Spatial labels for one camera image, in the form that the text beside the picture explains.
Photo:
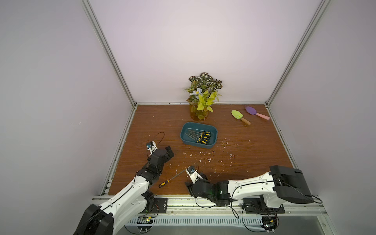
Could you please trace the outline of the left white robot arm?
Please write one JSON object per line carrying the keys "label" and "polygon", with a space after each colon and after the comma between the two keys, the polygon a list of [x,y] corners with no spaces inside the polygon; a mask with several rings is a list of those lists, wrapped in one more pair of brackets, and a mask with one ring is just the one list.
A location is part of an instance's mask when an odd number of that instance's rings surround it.
{"label": "left white robot arm", "polygon": [[100,205],[91,204],[83,213],[75,235],[115,235],[133,217],[151,210],[154,194],[149,190],[161,176],[164,164],[174,157],[170,146],[154,148],[147,163],[119,193]]}

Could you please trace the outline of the long file yellow handle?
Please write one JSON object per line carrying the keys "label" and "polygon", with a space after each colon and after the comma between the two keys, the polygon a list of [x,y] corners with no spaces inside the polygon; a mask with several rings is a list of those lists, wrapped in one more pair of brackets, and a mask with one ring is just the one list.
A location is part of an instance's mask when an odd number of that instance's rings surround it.
{"label": "long file yellow handle", "polygon": [[183,171],[179,172],[178,174],[176,174],[175,176],[173,176],[172,178],[165,180],[164,182],[162,182],[162,183],[159,185],[159,188],[162,188],[162,187],[164,187],[165,185],[169,184],[173,179],[177,178],[178,176],[180,176],[180,175],[183,174],[183,173],[186,173],[186,170],[183,170]]}

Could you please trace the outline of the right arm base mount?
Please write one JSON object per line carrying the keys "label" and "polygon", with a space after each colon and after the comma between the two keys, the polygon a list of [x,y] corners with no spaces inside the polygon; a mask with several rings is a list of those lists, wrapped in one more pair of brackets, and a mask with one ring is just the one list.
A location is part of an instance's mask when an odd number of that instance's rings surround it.
{"label": "right arm base mount", "polygon": [[259,198],[244,198],[243,206],[246,213],[254,213],[260,215],[271,215],[285,213],[283,205],[280,205],[277,208],[267,207],[263,197]]}

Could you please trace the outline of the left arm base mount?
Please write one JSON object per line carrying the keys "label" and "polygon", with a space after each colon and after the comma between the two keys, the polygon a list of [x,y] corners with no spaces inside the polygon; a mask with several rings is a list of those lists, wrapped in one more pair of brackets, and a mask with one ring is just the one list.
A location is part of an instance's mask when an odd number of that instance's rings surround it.
{"label": "left arm base mount", "polygon": [[147,191],[141,195],[146,200],[146,207],[141,213],[150,214],[150,213],[158,213],[159,207],[157,202],[155,202],[155,195]]}

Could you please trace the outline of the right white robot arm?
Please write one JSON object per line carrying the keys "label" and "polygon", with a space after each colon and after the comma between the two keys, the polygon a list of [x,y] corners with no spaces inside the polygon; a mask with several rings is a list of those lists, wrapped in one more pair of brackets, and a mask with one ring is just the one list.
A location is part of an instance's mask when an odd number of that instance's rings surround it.
{"label": "right white robot arm", "polygon": [[244,180],[227,180],[212,184],[194,166],[186,169],[191,183],[186,183],[190,195],[204,198],[218,207],[235,201],[257,197],[267,209],[276,209],[285,202],[294,204],[319,203],[306,183],[303,172],[284,166],[271,166],[270,171]]}

